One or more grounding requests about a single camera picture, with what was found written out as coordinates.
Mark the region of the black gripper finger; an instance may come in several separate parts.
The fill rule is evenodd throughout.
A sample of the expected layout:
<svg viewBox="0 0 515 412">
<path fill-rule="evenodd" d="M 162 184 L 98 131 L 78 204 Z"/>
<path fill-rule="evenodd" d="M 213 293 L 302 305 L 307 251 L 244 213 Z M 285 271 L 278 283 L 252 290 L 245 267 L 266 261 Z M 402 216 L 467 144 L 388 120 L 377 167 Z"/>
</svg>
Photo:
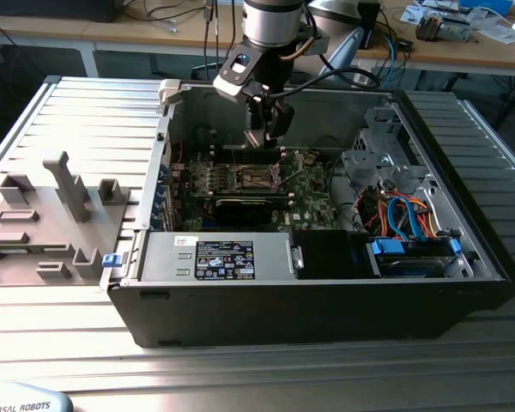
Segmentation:
<svg viewBox="0 0 515 412">
<path fill-rule="evenodd" d="M 266 148 L 274 148 L 277 139 L 287 134 L 293 118 L 294 109 L 285 102 L 276 102 L 270 108 L 265 130 Z"/>
<path fill-rule="evenodd" d="M 264 116 L 264 105 L 258 102 L 249 103 L 250 129 L 265 130 L 266 120 Z"/>
</svg>

